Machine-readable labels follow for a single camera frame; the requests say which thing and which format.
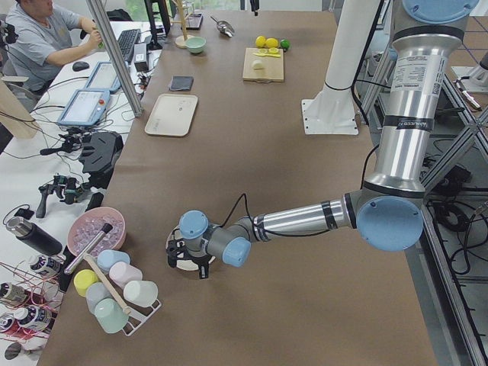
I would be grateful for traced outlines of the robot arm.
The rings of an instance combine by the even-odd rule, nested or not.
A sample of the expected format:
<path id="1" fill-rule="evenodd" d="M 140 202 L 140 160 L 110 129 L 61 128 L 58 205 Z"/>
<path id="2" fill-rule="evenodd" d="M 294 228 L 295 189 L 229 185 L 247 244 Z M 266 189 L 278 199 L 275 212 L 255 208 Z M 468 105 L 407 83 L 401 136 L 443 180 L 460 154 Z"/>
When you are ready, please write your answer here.
<path id="1" fill-rule="evenodd" d="M 196 264 L 209 275 L 212 258 L 242 266 L 254 242 L 276 237 L 316 236 L 348 226 L 377 249 L 402 251 L 423 231 L 419 180 L 448 57 L 457 49 L 474 1 L 398 1 L 394 5 L 390 47 L 396 65 L 374 171 L 357 191 L 259 216 L 234 224 L 211 223 L 199 210 L 184 213 L 168 238 L 168 263 Z"/>

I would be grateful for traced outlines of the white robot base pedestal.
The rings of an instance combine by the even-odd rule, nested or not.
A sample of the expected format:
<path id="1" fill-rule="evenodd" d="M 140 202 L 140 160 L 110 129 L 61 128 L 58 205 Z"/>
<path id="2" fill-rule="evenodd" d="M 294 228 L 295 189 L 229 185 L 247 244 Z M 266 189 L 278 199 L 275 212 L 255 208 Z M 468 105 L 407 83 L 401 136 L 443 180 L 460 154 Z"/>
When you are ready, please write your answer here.
<path id="1" fill-rule="evenodd" d="M 369 34 L 377 24 L 380 1 L 345 1 L 322 91 L 302 100 L 307 135 L 356 135 L 352 86 Z"/>

